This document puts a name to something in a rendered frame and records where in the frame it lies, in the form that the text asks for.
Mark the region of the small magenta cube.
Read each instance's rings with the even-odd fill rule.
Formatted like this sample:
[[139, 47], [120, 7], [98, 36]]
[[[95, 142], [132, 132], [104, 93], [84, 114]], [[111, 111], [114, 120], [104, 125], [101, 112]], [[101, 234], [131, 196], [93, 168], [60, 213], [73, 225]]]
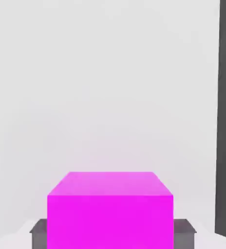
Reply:
[[70, 172], [47, 196], [47, 249], [174, 249], [173, 195], [152, 172]]

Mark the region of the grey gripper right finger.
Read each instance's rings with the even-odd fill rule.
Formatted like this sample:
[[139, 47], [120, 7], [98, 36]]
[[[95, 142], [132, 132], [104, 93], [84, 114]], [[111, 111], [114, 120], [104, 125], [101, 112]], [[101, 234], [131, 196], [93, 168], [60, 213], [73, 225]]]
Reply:
[[202, 221], [175, 218], [173, 224], [173, 249], [209, 249], [207, 229]]

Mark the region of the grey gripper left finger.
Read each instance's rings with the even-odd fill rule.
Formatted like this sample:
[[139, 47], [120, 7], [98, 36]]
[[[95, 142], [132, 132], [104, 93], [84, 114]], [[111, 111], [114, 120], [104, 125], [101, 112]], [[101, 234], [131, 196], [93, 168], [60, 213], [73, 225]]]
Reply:
[[28, 220], [17, 232], [17, 249], [47, 249], [47, 219]]

